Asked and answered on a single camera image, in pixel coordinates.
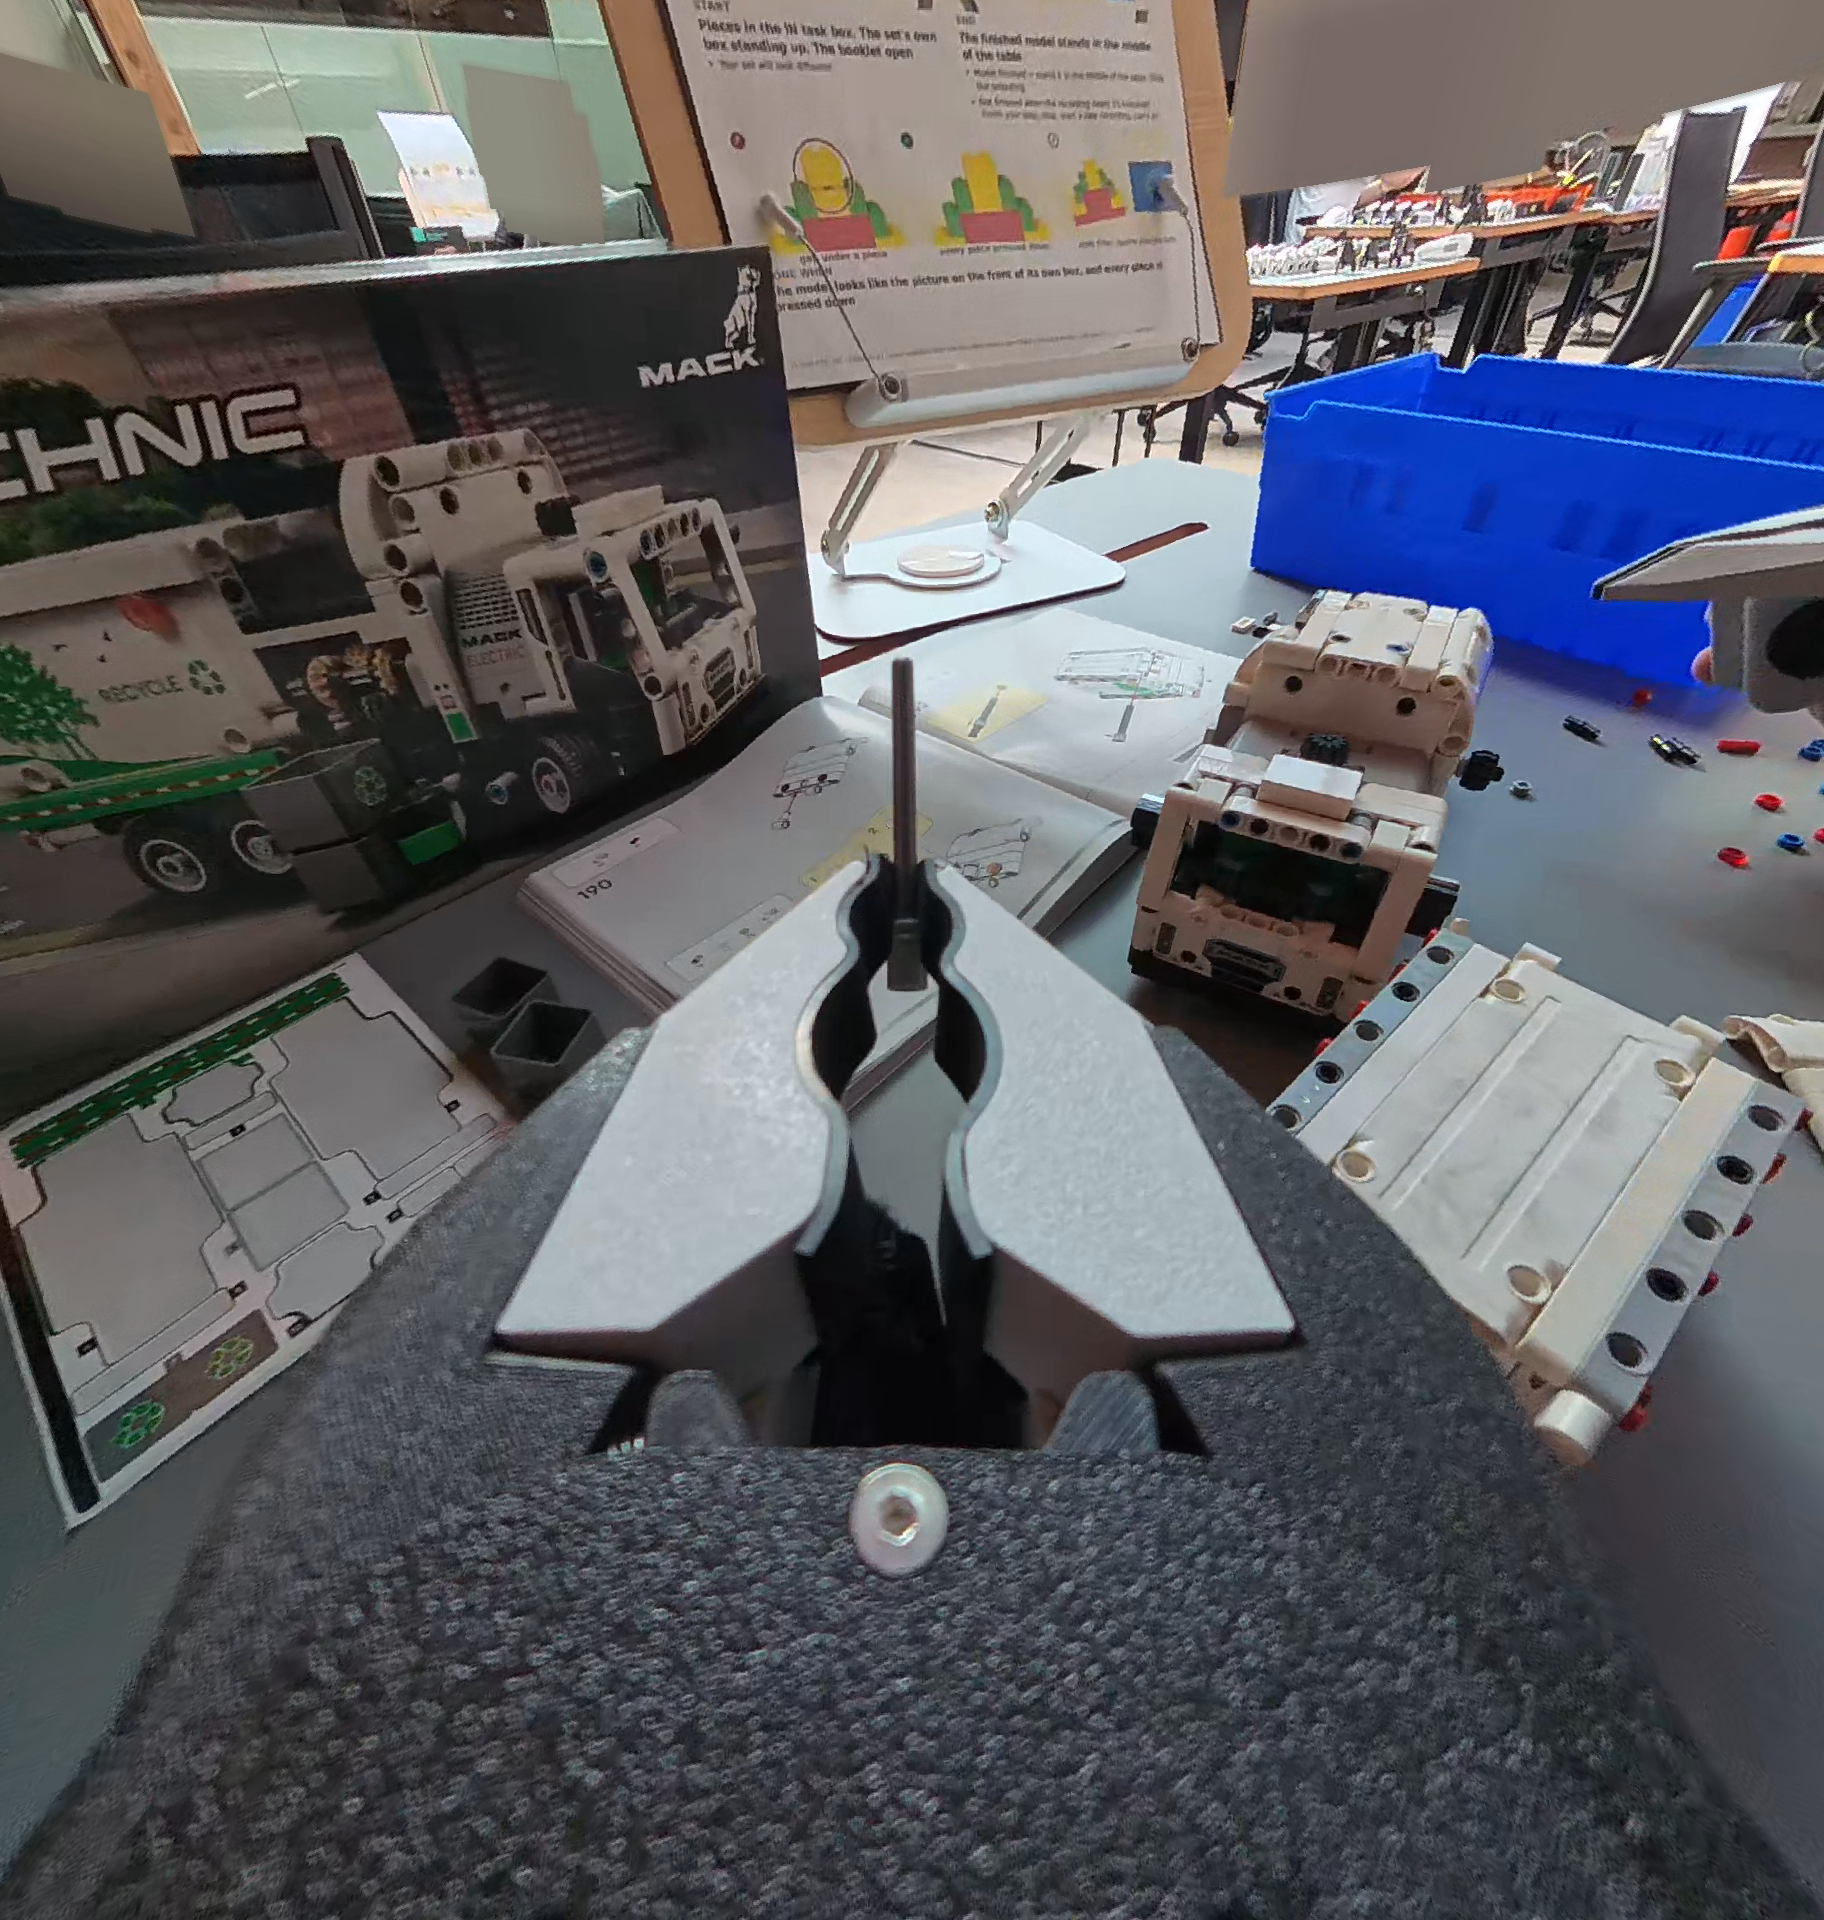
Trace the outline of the scattered red and blue lego bushes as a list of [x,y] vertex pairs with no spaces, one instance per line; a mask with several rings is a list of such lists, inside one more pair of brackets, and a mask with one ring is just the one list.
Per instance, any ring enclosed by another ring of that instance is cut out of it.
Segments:
[[[1634,686],[1626,702],[1634,765],[1655,815],[1691,860],[1768,866],[1824,854],[1824,732],[1807,712],[1767,716],[1705,686]],[[1649,750],[1670,735],[1699,755],[1674,768]]]

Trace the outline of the dark grey lego bin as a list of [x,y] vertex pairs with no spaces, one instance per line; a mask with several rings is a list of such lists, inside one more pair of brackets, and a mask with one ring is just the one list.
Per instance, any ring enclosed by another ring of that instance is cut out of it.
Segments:
[[514,955],[491,955],[462,988],[450,992],[450,1009],[478,1045],[501,1042],[514,1015],[554,996],[551,974]]
[[530,1111],[604,1045],[600,1022],[558,1001],[526,1001],[488,1045],[505,1092]]

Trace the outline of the silver metal stand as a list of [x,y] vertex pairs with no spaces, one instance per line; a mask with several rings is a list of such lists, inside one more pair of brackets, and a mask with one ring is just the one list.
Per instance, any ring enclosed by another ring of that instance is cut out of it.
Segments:
[[1060,538],[1018,510],[1070,464],[1100,414],[1051,418],[1032,460],[975,523],[857,542],[853,531],[885,475],[898,440],[862,444],[808,557],[808,611],[819,641],[876,644],[948,622],[1023,612],[1066,596],[1116,588],[1125,566]]

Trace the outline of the open instruction booklet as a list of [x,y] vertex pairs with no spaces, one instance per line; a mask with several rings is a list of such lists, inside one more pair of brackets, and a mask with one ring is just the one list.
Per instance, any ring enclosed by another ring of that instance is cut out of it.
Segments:
[[[919,694],[919,850],[1054,936],[1131,860],[1131,810],[1185,781],[1235,659],[1091,612],[939,631]],[[829,678],[660,811],[518,888],[518,906],[650,1011],[803,895],[894,850],[892,659]]]

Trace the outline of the blue plastic bin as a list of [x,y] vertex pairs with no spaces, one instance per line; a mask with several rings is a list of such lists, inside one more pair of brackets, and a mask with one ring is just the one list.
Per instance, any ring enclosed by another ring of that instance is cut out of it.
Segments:
[[1479,611],[1498,641],[1682,686],[1705,611],[1592,582],[1798,507],[1824,507],[1824,384],[1405,356],[1274,393],[1248,566]]

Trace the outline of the lego set box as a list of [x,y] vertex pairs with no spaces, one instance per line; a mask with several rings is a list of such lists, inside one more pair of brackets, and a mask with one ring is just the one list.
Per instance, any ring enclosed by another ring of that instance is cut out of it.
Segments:
[[756,249],[0,295],[0,1118],[817,694]]

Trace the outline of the white curved lego panel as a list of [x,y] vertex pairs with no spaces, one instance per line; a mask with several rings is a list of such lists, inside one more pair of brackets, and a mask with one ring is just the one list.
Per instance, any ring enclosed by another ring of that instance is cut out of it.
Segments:
[[1725,1037],[1751,1054],[1804,1106],[1807,1134],[1824,1153],[1824,1022],[1790,1015],[1730,1015]]

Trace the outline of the dark grey lego axle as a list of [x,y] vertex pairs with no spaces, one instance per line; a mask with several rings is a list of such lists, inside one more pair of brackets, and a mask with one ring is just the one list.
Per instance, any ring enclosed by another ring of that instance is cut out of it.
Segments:
[[885,984],[927,992],[927,884],[919,828],[919,673],[906,652],[892,665],[892,739],[894,739],[894,925]]

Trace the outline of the wooden work table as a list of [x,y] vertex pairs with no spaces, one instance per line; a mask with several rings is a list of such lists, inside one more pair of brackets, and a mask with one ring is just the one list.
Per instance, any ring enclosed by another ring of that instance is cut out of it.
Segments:
[[1475,279],[1475,253],[1465,235],[1416,241],[1410,231],[1394,231],[1362,241],[1248,248],[1244,270],[1252,302],[1274,314],[1274,326],[1297,319],[1306,328],[1297,369],[1308,369],[1324,340],[1324,370],[1359,370],[1385,352],[1428,348],[1445,289]]

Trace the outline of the large white lego panel assembly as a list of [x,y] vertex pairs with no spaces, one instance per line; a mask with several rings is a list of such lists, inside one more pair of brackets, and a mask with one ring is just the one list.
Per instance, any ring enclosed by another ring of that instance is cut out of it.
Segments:
[[1804,1106],[1705,1022],[1645,1019],[1554,954],[1448,921],[1269,1118],[1394,1230],[1576,1468],[1645,1426]]

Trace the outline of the lego sticker sheet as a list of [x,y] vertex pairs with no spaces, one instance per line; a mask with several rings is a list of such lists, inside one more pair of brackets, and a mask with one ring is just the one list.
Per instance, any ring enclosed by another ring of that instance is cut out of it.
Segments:
[[0,1307],[78,1532],[310,1356],[514,1127],[347,955],[0,1134]]

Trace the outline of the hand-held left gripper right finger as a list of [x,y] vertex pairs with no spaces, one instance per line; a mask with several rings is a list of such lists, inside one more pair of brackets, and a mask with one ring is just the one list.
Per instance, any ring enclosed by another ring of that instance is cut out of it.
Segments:
[[1285,1352],[1297,1317],[1153,1028],[953,866],[927,871],[932,1061],[961,1092],[939,1279],[983,1431],[1099,1373]]

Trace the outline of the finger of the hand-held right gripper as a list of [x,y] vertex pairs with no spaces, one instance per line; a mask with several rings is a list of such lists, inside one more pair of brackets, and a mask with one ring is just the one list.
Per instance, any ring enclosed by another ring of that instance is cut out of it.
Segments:
[[1634,607],[1824,596],[1824,507],[1666,542],[1599,577],[1592,596]]

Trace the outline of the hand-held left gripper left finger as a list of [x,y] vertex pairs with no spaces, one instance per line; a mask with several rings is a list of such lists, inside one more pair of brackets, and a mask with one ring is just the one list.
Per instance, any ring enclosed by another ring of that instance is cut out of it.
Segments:
[[876,1052],[876,863],[847,863],[650,1032],[495,1321],[514,1360],[707,1372],[764,1444],[808,1444],[802,1258],[853,1174],[845,1092]]

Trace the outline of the white and green lego truck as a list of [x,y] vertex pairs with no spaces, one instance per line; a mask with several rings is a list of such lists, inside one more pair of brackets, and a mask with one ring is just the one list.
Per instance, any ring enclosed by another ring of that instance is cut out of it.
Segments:
[[1129,970],[1169,988],[1349,1022],[1457,908],[1437,875],[1448,790],[1496,657],[1479,611],[1320,588],[1259,625],[1185,778],[1135,810]]

